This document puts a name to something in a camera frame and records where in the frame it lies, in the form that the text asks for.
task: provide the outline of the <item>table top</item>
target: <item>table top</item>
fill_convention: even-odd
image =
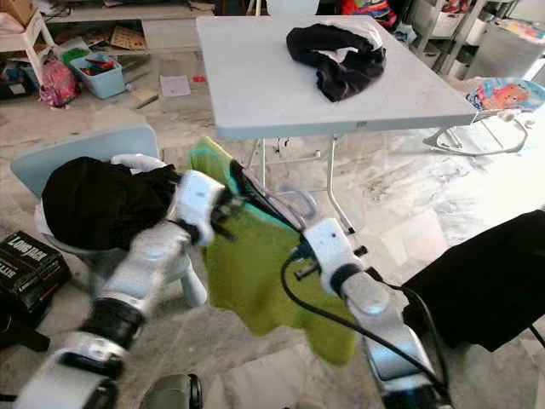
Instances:
[[[291,59],[286,36],[322,20],[371,24],[385,72],[358,95],[330,102],[316,68]],[[469,125],[477,111],[367,16],[198,17],[218,136],[230,139]]]

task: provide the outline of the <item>green towel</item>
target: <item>green towel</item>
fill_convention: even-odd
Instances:
[[[190,159],[192,169],[238,193],[230,173],[233,159],[212,140],[202,139],[191,151]],[[315,354],[331,364],[346,365],[357,345],[356,333],[299,307],[280,284],[280,268],[300,243],[299,232],[249,203],[223,227],[235,234],[237,241],[216,235],[215,241],[203,249],[212,304],[237,313],[258,336],[279,325],[301,328]],[[288,271],[288,283],[298,297],[352,319],[340,298],[324,292],[317,274],[297,282],[293,272]]]

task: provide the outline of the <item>black cloth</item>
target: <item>black cloth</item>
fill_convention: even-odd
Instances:
[[[383,47],[373,50],[367,38],[335,26],[315,24],[307,28],[294,28],[288,34],[286,43],[291,58],[318,68],[318,88],[332,102],[360,93],[384,72],[386,50]],[[341,63],[318,52],[346,47],[353,47],[358,52],[348,51]]]
[[[532,211],[450,248],[407,281],[429,307],[446,343],[489,351],[545,314],[545,213]],[[405,322],[425,326],[416,306]]]
[[[138,232],[164,217],[179,180],[171,164],[131,175],[122,164],[76,158],[49,177],[43,211],[51,232],[63,243],[127,250]]]

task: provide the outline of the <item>marble floor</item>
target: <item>marble floor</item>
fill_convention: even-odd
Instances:
[[[146,63],[149,73],[134,89],[158,89],[158,74],[203,75],[199,53],[157,55]],[[51,111],[33,98],[0,102],[0,227],[4,234],[25,230],[39,238],[32,213],[36,199],[9,170],[11,160],[29,147],[74,137],[90,130],[149,123],[157,132],[163,157],[183,166],[186,151],[202,136],[215,136],[206,84],[191,83],[192,94],[159,97],[135,109],[132,95],[106,101],[85,92],[66,111]],[[545,118],[536,121],[526,148],[516,154],[467,158],[431,152],[422,138],[433,130],[359,133],[341,139],[335,167],[336,194],[356,225],[351,237],[366,245],[370,263],[389,281],[402,283],[449,246],[518,214],[545,204]],[[507,125],[503,130],[509,133]],[[219,141],[245,161],[251,143]],[[270,159],[326,152],[327,138],[270,140]],[[325,159],[269,166],[272,189],[301,190],[322,186]],[[320,216],[335,216],[325,193],[316,193]],[[198,275],[206,272],[192,253]],[[89,311],[81,283],[88,273],[66,255],[74,280],[58,291],[51,313],[39,330],[61,345]],[[545,320],[536,326],[545,333]],[[447,349],[451,393],[459,409],[545,408],[545,350],[525,331],[488,353],[480,346]],[[0,393],[17,394],[45,354],[21,347],[0,352]],[[238,317],[205,305],[188,309],[181,289],[169,285],[152,320],[131,351],[121,379],[118,407],[135,408],[159,377],[195,372],[204,382],[204,405],[216,408],[281,409],[301,399],[324,407],[380,408],[382,403],[364,354],[335,368],[312,354],[304,336],[278,328],[254,337]],[[0,408],[9,408],[1,404]]]

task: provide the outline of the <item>pink backpack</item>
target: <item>pink backpack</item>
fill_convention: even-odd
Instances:
[[[40,101],[46,105],[61,108],[79,95],[74,73],[56,58],[45,63],[42,75]]]

